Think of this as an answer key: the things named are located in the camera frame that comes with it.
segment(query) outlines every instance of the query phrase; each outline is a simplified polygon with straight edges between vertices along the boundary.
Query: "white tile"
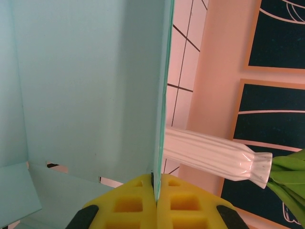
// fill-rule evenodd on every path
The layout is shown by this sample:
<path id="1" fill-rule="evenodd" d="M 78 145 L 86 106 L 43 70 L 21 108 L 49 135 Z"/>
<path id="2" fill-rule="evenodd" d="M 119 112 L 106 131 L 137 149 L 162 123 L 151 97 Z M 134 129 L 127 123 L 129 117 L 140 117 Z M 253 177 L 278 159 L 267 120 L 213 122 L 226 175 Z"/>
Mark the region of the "white tile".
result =
<path id="1" fill-rule="evenodd" d="M 219 176 L 181 164 L 179 168 L 179 178 L 210 193 L 218 195 L 221 179 Z"/>
<path id="2" fill-rule="evenodd" d="M 180 166 L 179 162 L 166 159 L 165 172 L 164 173 L 168 174 L 168 173 L 172 172 L 173 170 L 175 170 L 179 166 Z"/>
<path id="3" fill-rule="evenodd" d="M 176 109 L 173 118 L 173 127 L 186 129 L 192 95 L 192 92 L 188 92 L 182 89 L 178 90 Z"/>
<path id="4" fill-rule="evenodd" d="M 205 3 L 205 6 L 208 8 L 209 0 L 203 0 Z"/>
<path id="5" fill-rule="evenodd" d="M 19 223 L 20 223 L 20 221 L 17 221 L 17 222 L 14 222 L 14 223 L 10 224 L 9 229 L 15 228 Z"/>
<path id="6" fill-rule="evenodd" d="M 175 0 L 173 24 L 186 36 L 192 0 Z"/>
<path id="7" fill-rule="evenodd" d="M 47 161 L 47 165 L 48 164 L 53 164 L 53 163 L 51 161 Z M 62 172 L 62 173 L 68 173 L 68 167 L 63 166 L 63 165 L 57 165 L 57 166 L 51 167 L 49 169 L 53 169 L 53 170 L 56 170 L 56 171 Z"/>
<path id="8" fill-rule="evenodd" d="M 163 158 L 162 158 L 161 173 L 164 173 L 164 169 L 165 169 L 165 162 L 166 162 L 166 158 L 165 158 L 165 157 L 163 157 Z"/>
<path id="9" fill-rule="evenodd" d="M 172 125 L 173 111 L 175 109 L 177 88 L 167 86 L 166 89 L 166 125 Z"/>
<path id="10" fill-rule="evenodd" d="M 100 177 L 100 183 L 103 185 L 107 185 L 110 187 L 118 187 L 121 186 L 123 183 L 115 181 L 115 180 L 111 180 L 105 177 Z"/>
<path id="11" fill-rule="evenodd" d="M 173 28 L 167 83 L 178 86 L 185 47 L 185 38 Z"/>
<path id="12" fill-rule="evenodd" d="M 191 21 L 187 38 L 200 49 L 203 35 L 203 28 L 206 17 L 206 8 L 201 0 L 194 0 L 191 14 Z"/>
<path id="13" fill-rule="evenodd" d="M 180 87 L 193 90 L 194 81 L 197 71 L 199 52 L 191 43 L 186 42 L 181 77 Z"/>

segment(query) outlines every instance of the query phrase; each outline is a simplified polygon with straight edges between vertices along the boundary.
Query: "light blue panel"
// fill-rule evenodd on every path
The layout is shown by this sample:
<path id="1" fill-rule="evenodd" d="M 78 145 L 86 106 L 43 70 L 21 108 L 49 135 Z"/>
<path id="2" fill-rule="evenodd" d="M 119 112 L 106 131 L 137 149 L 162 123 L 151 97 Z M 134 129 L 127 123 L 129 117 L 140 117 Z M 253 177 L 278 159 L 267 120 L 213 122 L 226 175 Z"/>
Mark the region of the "light blue panel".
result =
<path id="1" fill-rule="evenodd" d="M 92 181 L 150 173 L 172 2 L 12 2 L 30 161 Z"/>
<path id="2" fill-rule="evenodd" d="M 30 175 L 42 204 L 41 211 L 27 217 L 26 224 L 34 228 L 37 222 L 41 222 L 49 227 L 63 229 L 85 203 L 112 190 L 103 184 L 43 166 L 30 164 Z"/>
<path id="3" fill-rule="evenodd" d="M 31 219 L 30 217 L 26 217 L 22 220 L 20 220 L 20 223 L 25 226 L 24 229 L 28 229 L 27 227 L 30 227 L 31 229 L 56 229 L 54 227 L 50 227 L 49 225 L 44 224 L 43 222 L 39 222 L 36 220 Z"/>
<path id="4" fill-rule="evenodd" d="M 0 0 L 0 168 L 27 161 L 14 40 L 10 1 Z"/>
<path id="5" fill-rule="evenodd" d="M 167 76 L 169 69 L 170 53 L 171 53 L 171 41 L 172 41 L 172 27 L 173 27 L 173 6 L 174 0 L 166 1 L 164 10 L 164 22 L 163 22 L 163 47 L 161 56 L 161 73 L 164 73 L 163 83 L 159 84 L 158 94 L 158 112 L 157 112 L 157 138 L 155 141 L 155 154 L 154 154 L 154 196 L 156 201 L 159 199 L 161 190 L 161 169 L 162 169 L 162 158 L 163 158 L 163 144 L 165 136 L 165 110 L 166 110 L 166 88 Z"/>
<path id="6" fill-rule="evenodd" d="M 0 168 L 0 228 L 40 209 L 26 163 Z"/>
<path id="7" fill-rule="evenodd" d="M 36 229 L 36 228 L 32 228 L 23 223 L 19 223 L 14 229 Z"/>

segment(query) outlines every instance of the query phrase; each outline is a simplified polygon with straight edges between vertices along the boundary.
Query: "line drawing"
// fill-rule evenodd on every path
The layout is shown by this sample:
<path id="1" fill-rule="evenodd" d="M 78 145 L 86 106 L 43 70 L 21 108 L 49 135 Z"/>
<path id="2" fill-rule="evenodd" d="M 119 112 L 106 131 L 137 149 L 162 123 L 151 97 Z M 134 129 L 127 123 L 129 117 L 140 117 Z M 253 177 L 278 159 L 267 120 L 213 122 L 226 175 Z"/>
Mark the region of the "line drawing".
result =
<path id="1" fill-rule="evenodd" d="M 298 110 L 259 110 L 259 111 L 239 111 L 239 115 L 246 115 L 246 114 L 264 114 L 264 113 L 305 113 L 305 111 L 298 111 Z"/>
<path id="2" fill-rule="evenodd" d="M 282 149 L 290 152 L 299 152 L 302 149 L 299 148 L 294 148 L 290 146 L 282 146 L 282 145 L 276 145 L 276 144 L 271 144 L 271 143 L 266 143 L 266 142 L 256 142 L 256 141 L 250 141 L 250 140 L 242 140 L 242 139 L 233 139 L 234 142 L 238 142 L 244 145 L 250 145 L 250 146 L 260 146 L 260 147 L 266 147 L 266 148 L 271 148 L 271 149 Z"/>
<path id="3" fill-rule="evenodd" d="M 301 223 L 298 221 L 298 220 L 291 220 L 289 218 L 289 212 L 288 212 L 288 207 L 284 204 L 283 202 L 283 216 L 284 216 L 284 219 L 288 222 L 288 223 L 296 223 L 298 225 L 301 225 Z"/>
<path id="4" fill-rule="evenodd" d="M 285 22 L 294 23 L 294 24 L 305 24 L 305 18 L 303 19 L 302 15 L 297 13 L 297 11 L 295 10 L 296 7 L 299 9 L 305 10 L 305 6 L 295 4 L 289 0 L 281 0 L 281 1 L 286 3 L 287 12 L 289 13 L 291 19 L 287 19 L 287 18 L 283 18 L 281 16 L 274 15 L 274 14 L 268 12 L 268 9 L 260 8 L 259 11 L 264 13 L 265 15 L 268 15 L 269 17 L 272 17 L 272 18 L 280 20 L 280 21 L 285 21 Z M 296 18 L 294 18 L 293 14 L 292 14 L 292 10 L 290 8 L 292 8 L 294 13 L 297 15 L 298 19 L 301 21 L 298 21 Z"/>
<path id="5" fill-rule="evenodd" d="M 303 20 L 303 19 L 300 17 L 300 15 L 296 12 L 294 5 L 292 5 L 292 9 L 294 10 L 294 12 L 295 12 L 295 14 L 298 16 L 298 18 L 299 18 L 301 21 L 304 21 L 304 22 L 305 22 L 305 20 Z"/>

